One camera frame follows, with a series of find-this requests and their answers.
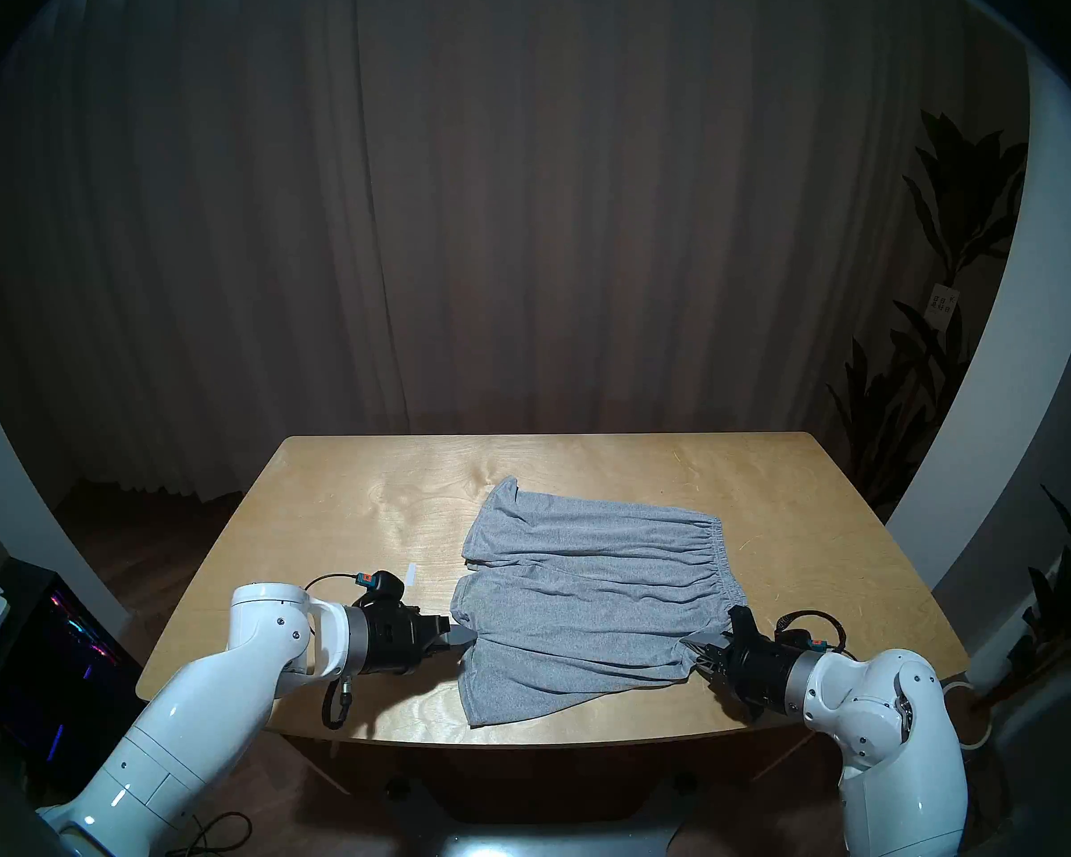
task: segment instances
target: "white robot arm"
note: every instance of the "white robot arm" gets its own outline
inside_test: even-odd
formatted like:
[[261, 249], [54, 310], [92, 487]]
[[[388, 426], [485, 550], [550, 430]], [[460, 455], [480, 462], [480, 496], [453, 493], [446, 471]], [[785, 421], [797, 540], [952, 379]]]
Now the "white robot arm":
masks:
[[819, 653], [757, 631], [729, 608], [728, 645], [696, 645], [698, 664], [755, 710], [769, 707], [828, 734], [841, 748], [840, 792], [851, 857], [957, 853], [967, 780], [955, 728], [932, 666], [912, 651], [868, 663]]
[[[227, 649], [179, 670], [80, 795], [43, 809], [44, 820], [82, 857], [148, 857], [184, 826], [203, 788], [238, 762], [275, 698], [313, 682], [348, 683], [364, 672], [407, 672], [469, 636], [450, 632], [446, 617], [402, 604], [403, 585], [387, 571], [358, 575], [358, 582], [368, 587], [368, 601], [348, 607], [290, 584], [237, 589]], [[858, 663], [761, 635], [743, 605], [729, 616], [728, 644], [696, 645], [698, 664], [755, 710], [774, 708], [838, 741], [849, 853], [955, 854], [967, 785], [941, 687], [926, 661], [890, 650]], [[325, 711], [323, 718], [331, 723]]]
[[[85, 790], [43, 809], [43, 820], [82, 857], [148, 857], [239, 761], [275, 698], [313, 682], [347, 685], [362, 672], [408, 672], [448, 648], [448, 618], [402, 604], [404, 587], [393, 575], [358, 575], [358, 583], [369, 591], [362, 606], [321, 602], [291, 584], [236, 589], [226, 650], [179, 670]], [[380, 645], [371, 638], [377, 632]]]

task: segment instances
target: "wooden floor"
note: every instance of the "wooden floor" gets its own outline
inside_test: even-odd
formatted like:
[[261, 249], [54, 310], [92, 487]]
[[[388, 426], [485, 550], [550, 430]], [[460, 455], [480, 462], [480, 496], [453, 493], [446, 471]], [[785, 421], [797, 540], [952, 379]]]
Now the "wooden floor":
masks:
[[[116, 598], [136, 613], [150, 652], [240, 499], [227, 495], [201, 503], [196, 498], [85, 482], [64, 498], [56, 517]], [[127, 647], [145, 661], [141, 645], [136, 649], [133, 644]], [[743, 741], [752, 747], [739, 751], [737, 745]], [[276, 735], [259, 736], [233, 773], [197, 806], [203, 822], [227, 810], [252, 817], [254, 837], [238, 857], [412, 854], [409, 840], [378, 796], [396, 769], [425, 781], [435, 778], [437, 783], [429, 788], [454, 816], [477, 809], [500, 816], [501, 808], [509, 813], [509, 802], [531, 802], [541, 806], [537, 810], [548, 818], [555, 814], [556, 820], [565, 820], [570, 814], [584, 820], [591, 807], [605, 814], [618, 812], [614, 806], [620, 796], [629, 807], [613, 816], [629, 814], [637, 794], [646, 794], [654, 784], [642, 778], [648, 771], [640, 768], [654, 767], [658, 775], [667, 775], [682, 763], [696, 766], [700, 807], [675, 837], [669, 855], [845, 853], [835, 798], [840, 753], [824, 737], [811, 738], [772, 768], [770, 762], [785, 750], [754, 735], [726, 735], [674, 749], [612, 747], [604, 754], [597, 749], [555, 750], [542, 756], [497, 754], [491, 760], [479, 751], [409, 751], [373, 745], [332, 750], [312, 740], [298, 746], [300, 751]], [[651, 755], [666, 761], [652, 765]], [[443, 786], [446, 780], [458, 783], [437, 794], [435, 786]], [[560, 793], [567, 801], [560, 806], [547, 801], [549, 792]], [[597, 796], [600, 792], [604, 798]], [[467, 794], [464, 801], [462, 793]], [[211, 845], [242, 835], [238, 820], [224, 823], [229, 825], [211, 835]]]

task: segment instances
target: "white wall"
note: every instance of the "white wall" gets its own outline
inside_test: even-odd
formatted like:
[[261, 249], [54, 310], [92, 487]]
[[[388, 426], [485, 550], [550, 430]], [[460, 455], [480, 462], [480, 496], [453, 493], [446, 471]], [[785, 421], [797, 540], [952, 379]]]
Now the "white wall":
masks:
[[1, 426], [0, 542], [17, 559], [59, 573], [92, 616], [116, 638], [120, 636], [127, 612], [59, 527]]
[[1005, 276], [960, 394], [889, 520], [930, 586], [996, 506], [1071, 351], [1071, 90], [1035, 56], [1029, 78], [1027, 177]]

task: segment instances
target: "wooden table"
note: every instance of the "wooden table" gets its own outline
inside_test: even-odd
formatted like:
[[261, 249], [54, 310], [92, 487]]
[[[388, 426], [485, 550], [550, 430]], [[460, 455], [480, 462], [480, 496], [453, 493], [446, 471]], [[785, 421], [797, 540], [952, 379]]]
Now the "wooden table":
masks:
[[[285, 440], [233, 513], [166, 626], [139, 679], [150, 700], [182, 664], [226, 645], [230, 595], [254, 581], [305, 584], [327, 571], [417, 565], [405, 602], [448, 614], [466, 575], [461, 547], [488, 492], [519, 487], [684, 507], [719, 516], [730, 570], [758, 627], [823, 608], [862, 659], [909, 648], [941, 678], [967, 665], [927, 587], [841, 469], [804, 433], [298, 436]], [[345, 580], [313, 587], [352, 602]], [[814, 634], [823, 621], [808, 621]], [[349, 720], [321, 726], [323, 690], [278, 701], [273, 731], [412, 745], [598, 745], [720, 734], [745, 726], [697, 675], [669, 688], [607, 694], [542, 719], [470, 728], [453, 655], [407, 677], [353, 686]], [[767, 719], [774, 719], [767, 713]]]

